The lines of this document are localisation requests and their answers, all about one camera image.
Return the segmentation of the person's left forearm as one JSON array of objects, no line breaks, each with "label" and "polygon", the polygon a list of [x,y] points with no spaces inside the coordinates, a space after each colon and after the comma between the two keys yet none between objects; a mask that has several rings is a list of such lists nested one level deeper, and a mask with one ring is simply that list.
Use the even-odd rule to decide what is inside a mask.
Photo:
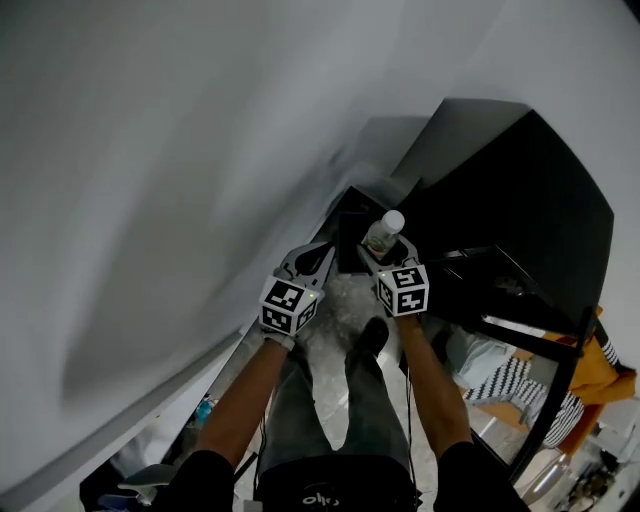
[{"label": "person's left forearm", "polygon": [[233,469],[242,462],[259,427],[280,371],[286,348],[267,339],[219,399],[200,432],[197,451],[222,456]]}]

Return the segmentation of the grey chair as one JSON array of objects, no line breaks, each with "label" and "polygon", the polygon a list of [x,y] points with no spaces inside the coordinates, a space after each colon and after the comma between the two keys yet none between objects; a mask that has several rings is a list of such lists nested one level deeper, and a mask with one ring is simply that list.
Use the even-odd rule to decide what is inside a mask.
[{"label": "grey chair", "polygon": [[177,474],[177,468],[166,464],[153,464],[125,478],[118,484],[119,489],[133,491],[138,501],[149,506],[161,487],[166,487]]}]

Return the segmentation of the person's right forearm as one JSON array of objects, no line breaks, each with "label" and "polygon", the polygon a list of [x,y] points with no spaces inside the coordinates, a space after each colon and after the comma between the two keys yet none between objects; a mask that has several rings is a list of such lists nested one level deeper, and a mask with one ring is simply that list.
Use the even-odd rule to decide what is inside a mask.
[{"label": "person's right forearm", "polygon": [[459,443],[471,443],[460,390],[445,371],[416,315],[396,317],[417,412],[436,459]]}]

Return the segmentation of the white crumpled cloth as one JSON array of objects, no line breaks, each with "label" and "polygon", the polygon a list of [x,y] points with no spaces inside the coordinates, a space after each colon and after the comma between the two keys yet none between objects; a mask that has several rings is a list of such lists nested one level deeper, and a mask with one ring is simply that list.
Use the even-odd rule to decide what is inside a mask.
[{"label": "white crumpled cloth", "polygon": [[507,362],[516,348],[454,326],[445,350],[445,367],[454,382],[463,389],[472,389],[483,384],[495,370]]}]

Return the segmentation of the person's left leg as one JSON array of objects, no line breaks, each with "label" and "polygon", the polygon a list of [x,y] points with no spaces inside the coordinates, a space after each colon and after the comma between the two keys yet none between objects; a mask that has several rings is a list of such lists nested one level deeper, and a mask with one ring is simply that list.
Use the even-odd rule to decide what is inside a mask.
[{"label": "person's left leg", "polygon": [[306,352],[296,346],[285,359],[272,397],[258,476],[280,464],[332,453],[316,412]]}]

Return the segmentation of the person's leg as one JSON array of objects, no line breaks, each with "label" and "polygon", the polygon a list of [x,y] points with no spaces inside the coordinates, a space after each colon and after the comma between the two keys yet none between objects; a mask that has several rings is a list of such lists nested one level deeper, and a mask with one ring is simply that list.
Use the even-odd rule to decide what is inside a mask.
[{"label": "person's leg", "polygon": [[349,425],[344,455],[391,458],[409,470],[409,446],[388,395],[376,356],[367,349],[351,349],[345,360]]},{"label": "person's leg", "polygon": [[272,397],[258,476],[280,464],[332,453],[316,412],[306,352],[296,346],[285,359]]}]

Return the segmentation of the white low cabinet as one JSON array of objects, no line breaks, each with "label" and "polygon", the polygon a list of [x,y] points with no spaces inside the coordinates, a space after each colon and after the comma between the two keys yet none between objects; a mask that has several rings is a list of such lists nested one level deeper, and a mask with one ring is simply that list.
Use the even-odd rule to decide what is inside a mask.
[{"label": "white low cabinet", "polygon": [[619,405],[609,404],[603,410],[595,441],[619,463],[640,463],[640,409]]}]

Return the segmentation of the black waste bin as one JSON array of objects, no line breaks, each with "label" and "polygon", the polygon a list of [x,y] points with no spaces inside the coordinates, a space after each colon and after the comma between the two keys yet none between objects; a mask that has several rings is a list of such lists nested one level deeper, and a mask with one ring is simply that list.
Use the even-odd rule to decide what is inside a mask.
[{"label": "black waste bin", "polygon": [[370,226],[387,212],[383,206],[355,187],[349,187],[340,198],[335,213],[337,231],[333,235],[337,269],[341,274],[369,275],[357,247]]}]

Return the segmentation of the blue plastic object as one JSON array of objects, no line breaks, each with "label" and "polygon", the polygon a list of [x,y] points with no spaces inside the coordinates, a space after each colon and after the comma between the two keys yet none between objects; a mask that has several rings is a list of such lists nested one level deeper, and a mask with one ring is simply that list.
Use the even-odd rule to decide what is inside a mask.
[{"label": "blue plastic object", "polygon": [[215,400],[212,399],[209,394],[206,394],[194,411],[194,422],[198,428],[202,428],[204,426],[204,423],[211,414],[214,406]]}]

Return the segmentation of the black cabinet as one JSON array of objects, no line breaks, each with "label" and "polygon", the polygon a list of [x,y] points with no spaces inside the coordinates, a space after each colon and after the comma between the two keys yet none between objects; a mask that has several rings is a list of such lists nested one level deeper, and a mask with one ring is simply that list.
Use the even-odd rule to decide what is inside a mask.
[{"label": "black cabinet", "polygon": [[[395,170],[411,185],[404,236],[431,308],[575,336],[605,281],[614,214],[589,171],[535,110],[449,99]],[[493,286],[519,278],[521,297]]]}]

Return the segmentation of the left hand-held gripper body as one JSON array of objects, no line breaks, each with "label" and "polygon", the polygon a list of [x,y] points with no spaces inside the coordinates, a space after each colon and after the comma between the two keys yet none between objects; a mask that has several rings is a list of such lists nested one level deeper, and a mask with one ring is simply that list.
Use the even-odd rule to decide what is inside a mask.
[{"label": "left hand-held gripper body", "polygon": [[297,334],[316,315],[320,292],[268,276],[259,298],[259,323],[281,334]]}]

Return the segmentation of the person's right black shoe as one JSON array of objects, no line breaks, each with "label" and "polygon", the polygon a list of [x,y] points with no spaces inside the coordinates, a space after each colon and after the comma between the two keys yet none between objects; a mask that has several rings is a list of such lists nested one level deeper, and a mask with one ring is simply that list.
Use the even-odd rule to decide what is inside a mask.
[{"label": "person's right black shoe", "polygon": [[353,349],[368,351],[374,357],[378,357],[388,338],[389,328],[386,321],[382,317],[375,316],[366,323],[353,344]]}]

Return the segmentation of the bottle with green cap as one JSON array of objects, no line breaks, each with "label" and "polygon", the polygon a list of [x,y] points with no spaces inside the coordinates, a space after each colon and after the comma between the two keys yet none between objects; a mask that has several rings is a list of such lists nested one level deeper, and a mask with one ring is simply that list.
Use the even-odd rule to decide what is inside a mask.
[{"label": "bottle with green cap", "polygon": [[493,286],[507,296],[521,297],[526,294],[526,285],[519,278],[511,276],[498,276]]}]

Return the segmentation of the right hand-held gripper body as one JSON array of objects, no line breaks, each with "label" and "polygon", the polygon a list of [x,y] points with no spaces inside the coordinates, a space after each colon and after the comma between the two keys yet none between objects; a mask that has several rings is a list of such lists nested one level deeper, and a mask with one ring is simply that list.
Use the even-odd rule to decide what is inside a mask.
[{"label": "right hand-held gripper body", "polygon": [[379,301],[393,316],[425,312],[429,281],[424,265],[382,270],[376,275]]}]

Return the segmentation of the clear white-capped bottle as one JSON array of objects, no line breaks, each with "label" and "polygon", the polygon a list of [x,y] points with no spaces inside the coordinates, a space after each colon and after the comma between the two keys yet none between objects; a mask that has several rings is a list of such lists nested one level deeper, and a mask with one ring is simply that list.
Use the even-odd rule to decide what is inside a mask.
[{"label": "clear white-capped bottle", "polygon": [[389,210],[369,227],[361,245],[381,261],[396,244],[404,225],[403,214],[398,210]]}]

